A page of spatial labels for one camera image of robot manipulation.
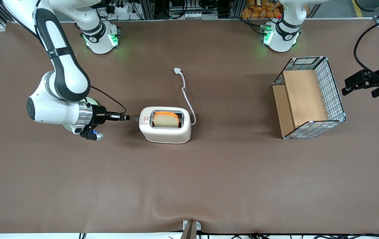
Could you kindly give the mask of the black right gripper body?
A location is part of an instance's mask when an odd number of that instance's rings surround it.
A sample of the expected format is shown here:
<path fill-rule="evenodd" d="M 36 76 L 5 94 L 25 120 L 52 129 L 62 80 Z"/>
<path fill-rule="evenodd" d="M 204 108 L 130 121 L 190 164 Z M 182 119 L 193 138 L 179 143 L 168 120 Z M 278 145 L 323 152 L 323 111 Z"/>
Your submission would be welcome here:
<path fill-rule="evenodd" d="M 92 119 L 90 123 L 86 126 L 88 132 L 93 132 L 94 128 L 99 124 L 104 124 L 108 119 L 106 114 L 108 113 L 104 106 L 100 105 L 90 105 L 92 109 Z"/>

